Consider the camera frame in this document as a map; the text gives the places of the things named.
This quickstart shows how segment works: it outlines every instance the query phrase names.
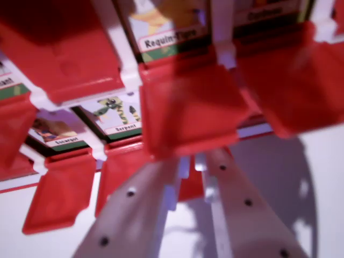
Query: card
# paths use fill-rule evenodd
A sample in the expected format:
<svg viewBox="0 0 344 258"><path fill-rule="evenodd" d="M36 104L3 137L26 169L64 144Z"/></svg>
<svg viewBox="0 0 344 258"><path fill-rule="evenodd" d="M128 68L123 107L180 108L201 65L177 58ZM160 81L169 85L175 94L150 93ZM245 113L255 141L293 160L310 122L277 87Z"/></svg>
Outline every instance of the card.
<svg viewBox="0 0 344 258"><path fill-rule="evenodd" d="M234 37L303 22L311 0L235 0Z"/></svg>
<svg viewBox="0 0 344 258"><path fill-rule="evenodd" d="M117 0L116 5L145 62L210 44L208 0Z"/></svg>
<svg viewBox="0 0 344 258"><path fill-rule="evenodd" d="M82 122L77 115L66 110L55 112L40 110L28 134L45 147L57 152L66 151L87 146L72 129L83 126L80 124Z"/></svg>
<svg viewBox="0 0 344 258"><path fill-rule="evenodd" d="M139 92L84 102L76 112L90 128L110 140L141 134Z"/></svg>
<svg viewBox="0 0 344 258"><path fill-rule="evenodd" d="M0 101L29 92L20 79L0 62Z"/></svg>

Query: green stripe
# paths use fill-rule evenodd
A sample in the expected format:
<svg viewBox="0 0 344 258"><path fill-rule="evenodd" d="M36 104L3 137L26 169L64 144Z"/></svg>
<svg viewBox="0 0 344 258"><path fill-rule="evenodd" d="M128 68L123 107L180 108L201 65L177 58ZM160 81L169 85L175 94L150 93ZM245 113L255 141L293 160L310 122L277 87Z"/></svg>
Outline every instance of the green stripe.
<svg viewBox="0 0 344 258"><path fill-rule="evenodd" d="M121 138L125 138L125 137L128 137L128 136L133 136L133 135L141 134L141 133L142 133L142 129L141 128L137 128L137 129L126 131L126 132L110 134L109 138L111 140L119 140Z"/></svg>
<svg viewBox="0 0 344 258"><path fill-rule="evenodd" d="M65 151L66 149L74 149L77 147L84 147L87 146L86 142L84 141L78 141L78 142L72 142L70 144L62 144L55 147L52 147L54 151L60 152Z"/></svg>
<svg viewBox="0 0 344 258"><path fill-rule="evenodd" d="M126 116L124 115L123 106L120 106L120 107L118 107L118 108L116 108L116 109L117 109L117 113L118 113L119 117L120 117L121 120L122 120L122 123L123 123L124 125L128 124L128 119L127 119Z"/></svg>
<svg viewBox="0 0 344 258"><path fill-rule="evenodd" d="M21 84L0 90L0 100L18 96L29 92L28 88Z"/></svg>

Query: red plastic tab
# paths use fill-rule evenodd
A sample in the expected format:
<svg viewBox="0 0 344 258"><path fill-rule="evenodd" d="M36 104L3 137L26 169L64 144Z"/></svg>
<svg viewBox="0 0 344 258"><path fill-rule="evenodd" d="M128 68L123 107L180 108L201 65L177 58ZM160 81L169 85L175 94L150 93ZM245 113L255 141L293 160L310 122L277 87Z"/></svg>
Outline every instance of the red plastic tab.
<svg viewBox="0 0 344 258"><path fill-rule="evenodd" d="M239 52L238 67L280 137L344 121L344 44L314 42L313 32L305 24L294 44L260 40L255 51Z"/></svg>
<svg viewBox="0 0 344 258"><path fill-rule="evenodd" d="M149 161L143 150L142 137L132 137L108 145L103 163L95 215L98 216L108 197Z"/></svg>
<svg viewBox="0 0 344 258"><path fill-rule="evenodd" d="M142 71L143 138L152 157L190 155L238 139L249 109L231 74L212 59L196 56Z"/></svg>
<svg viewBox="0 0 344 258"><path fill-rule="evenodd" d="M56 103L123 87L90 1L5 1L0 35L1 50Z"/></svg>
<svg viewBox="0 0 344 258"><path fill-rule="evenodd" d="M29 159L18 153L10 168L0 169L0 181L36 174Z"/></svg>
<svg viewBox="0 0 344 258"><path fill-rule="evenodd" d="M0 102L0 168L10 168L36 117L30 94Z"/></svg>
<svg viewBox="0 0 344 258"><path fill-rule="evenodd" d="M46 166L49 170L37 186L24 234L71 226L89 205L96 171L90 148L50 157Z"/></svg>
<svg viewBox="0 0 344 258"><path fill-rule="evenodd" d="M202 173L195 170L195 157L192 156L189 177L187 179L182 179L178 201L184 202L189 199L203 196Z"/></svg>

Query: white background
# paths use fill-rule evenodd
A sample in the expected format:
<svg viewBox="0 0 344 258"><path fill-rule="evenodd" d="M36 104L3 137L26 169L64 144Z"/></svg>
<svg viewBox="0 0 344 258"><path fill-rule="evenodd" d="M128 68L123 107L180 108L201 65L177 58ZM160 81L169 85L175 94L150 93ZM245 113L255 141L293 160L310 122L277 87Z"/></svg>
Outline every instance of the white background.
<svg viewBox="0 0 344 258"><path fill-rule="evenodd" d="M4 75L4 74L8 74L11 71L4 65L0 66L0 76Z"/></svg>
<svg viewBox="0 0 344 258"><path fill-rule="evenodd" d="M239 166L311 257L343 258L344 126L282 140L270 135L231 147ZM71 228L25 236L35 187L0 194L1 257L70 257L94 221L91 205ZM216 257L210 209L201 199L170 212L160 257Z"/></svg>

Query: printed label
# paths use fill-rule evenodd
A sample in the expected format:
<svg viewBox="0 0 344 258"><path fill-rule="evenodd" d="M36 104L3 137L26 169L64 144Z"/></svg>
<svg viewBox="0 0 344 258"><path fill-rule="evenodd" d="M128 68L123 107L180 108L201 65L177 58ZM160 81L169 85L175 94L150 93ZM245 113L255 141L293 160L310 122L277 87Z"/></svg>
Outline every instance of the printed label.
<svg viewBox="0 0 344 258"><path fill-rule="evenodd" d="M20 84L20 80L12 73L0 76L0 89L5 89L17 84Z"/></svg>
<svg viewBox="0 0 344 258"><path fill-rule="evenodd" d="M49 147L55 147L55 146L59 146L63 144L71 144L73 142L78 142L78 141L82 141L82 140L80 140L78 137L67 137L67 138L63 138L59 140L49 141L47 142L47 145Z"/></svg>
<svg viewBox="0 0 344 258"><path fill-rule="evenodd" d="M253 6L249 5L247 6L248 9L243 10L241 8L245 6L245 3L252 4L252 1L236 1L234 26L250 24L299 11L299 0L274 0L274 3L270 2L272 1L255 0Z"/></svg>
<svg viewBox="0 0 344 258"><path fill-rule="evenodd" d="M106 129L105 132L106 132L106 134L121 133L121 132L125 132L125 131L131 131L134 129L138 129L141 127L142 127L142 122L137 122L137 123L131 123L131 124L127 124L127 125L120 125L117 127L109 128L109 129Z"/></svg>
<svg viewBox="0 0 344 258"><path fill-rule="evenodd" d="M190 39L206 35L206 30L202 26L193 26L179 30L164 31L155 35L139 39L141 52L146 52L162 47L175 45Z"/></svg>

